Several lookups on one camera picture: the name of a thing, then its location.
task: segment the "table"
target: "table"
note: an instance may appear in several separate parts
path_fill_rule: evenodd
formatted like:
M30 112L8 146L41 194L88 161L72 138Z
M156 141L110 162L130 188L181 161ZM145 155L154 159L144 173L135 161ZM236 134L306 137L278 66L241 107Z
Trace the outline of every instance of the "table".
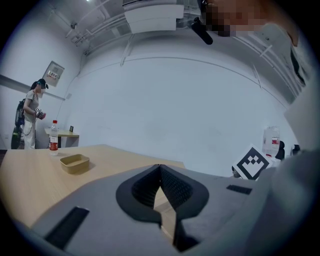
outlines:
M45 133L50 136L51 128L44 128ZM61 137L79 138L79 134L76 134L69 130L58 130L58 148L61 148Z
M90 158L89 170L68 174L61 168L60 158L83 154ZM149 157L108 145L68 147L51 156L49 149L10 149L0 167L0 198L12 218L28 227L50 207L91 181L130 169L153 164L174 165L178 161ZM164 201L159 189L155 207Z

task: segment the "cardboard tray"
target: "cardboard tray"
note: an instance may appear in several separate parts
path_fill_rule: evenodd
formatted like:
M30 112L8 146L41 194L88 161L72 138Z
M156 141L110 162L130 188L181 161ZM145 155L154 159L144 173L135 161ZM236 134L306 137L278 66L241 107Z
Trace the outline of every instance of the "cardboard tray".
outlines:
M62 169L68 174L74 174L83 169L89 169L89 157L83 154L73 154L60 159Z

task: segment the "electrical box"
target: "electrical box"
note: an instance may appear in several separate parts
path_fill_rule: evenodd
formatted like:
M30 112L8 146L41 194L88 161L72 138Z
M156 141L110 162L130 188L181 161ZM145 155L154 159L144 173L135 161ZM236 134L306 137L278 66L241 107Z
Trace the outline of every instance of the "electrical box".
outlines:
M56 87L64 70L64 67L51 61L42 78L48 85Z

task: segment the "ceiling duct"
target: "ceiling duct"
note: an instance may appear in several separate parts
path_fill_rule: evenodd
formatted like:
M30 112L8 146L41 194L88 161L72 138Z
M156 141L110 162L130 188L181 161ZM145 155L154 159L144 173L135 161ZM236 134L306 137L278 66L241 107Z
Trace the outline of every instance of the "ceiling duct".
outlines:
M173 31L184 17L184 5L177 0L123 0L124 15L133 34Z

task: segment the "plastic bottle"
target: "plastic bottle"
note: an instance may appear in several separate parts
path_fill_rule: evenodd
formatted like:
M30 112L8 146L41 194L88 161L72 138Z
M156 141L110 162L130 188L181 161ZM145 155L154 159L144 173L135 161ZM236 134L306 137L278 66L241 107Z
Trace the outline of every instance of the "plastic bottle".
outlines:
M53 120L50 132L50 154L58 155L58 121Z

